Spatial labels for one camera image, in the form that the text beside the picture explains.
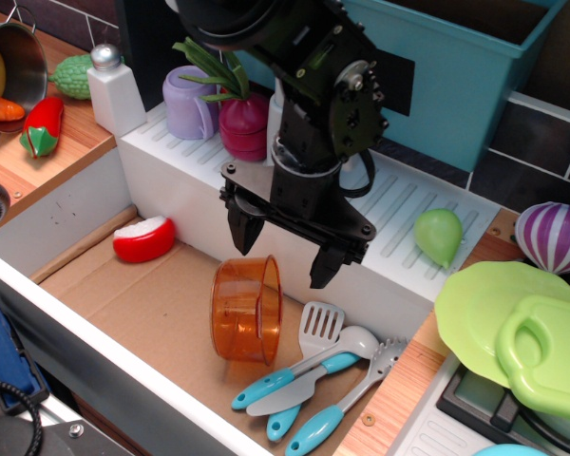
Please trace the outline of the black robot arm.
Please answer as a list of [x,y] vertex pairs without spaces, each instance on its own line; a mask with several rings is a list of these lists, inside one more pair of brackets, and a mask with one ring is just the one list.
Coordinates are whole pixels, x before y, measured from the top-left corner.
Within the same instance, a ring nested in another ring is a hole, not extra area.
[[221,170],[235,246],[247,254],[271,222],[317,244],[311,285],[325,287],[342,265],[362,261],[376,234],[351,205],[369,187],[340,184],[342,165],[355,155],[374,176],[370,151],[388,127],[375,45],[338,1],[179,1],[175,9],[190,62],[206,48],[244,50],[283,90],[272,164]]

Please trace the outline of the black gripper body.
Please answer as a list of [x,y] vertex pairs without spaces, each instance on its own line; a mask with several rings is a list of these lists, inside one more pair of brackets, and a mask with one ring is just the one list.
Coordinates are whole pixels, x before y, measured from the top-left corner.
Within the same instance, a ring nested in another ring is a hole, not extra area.
[[376,168],[370,151],[360,153],[368,182],[353,189],[340,185],[340,163],[323,173],[304,174],[282,157],[273,160],[272,166],[241,161],[222,166],[220,198],[227,210],[236,205],[320,247],[339,246],[346,252],[345,264],[361,262],[376,229],[350,200],[371,190]]

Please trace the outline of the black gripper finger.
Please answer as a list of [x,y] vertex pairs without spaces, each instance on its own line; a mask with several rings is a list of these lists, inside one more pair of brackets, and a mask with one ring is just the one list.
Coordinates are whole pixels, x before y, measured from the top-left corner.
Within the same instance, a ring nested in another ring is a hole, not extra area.
[[323,289],[338,273],[346,252],[339,246],[323,246],[319,249],[310,270],[312,289]]
[[228,209],[227,219],[235,247],[247,256],[263,229],[264,219],[252,216],[236,205]]

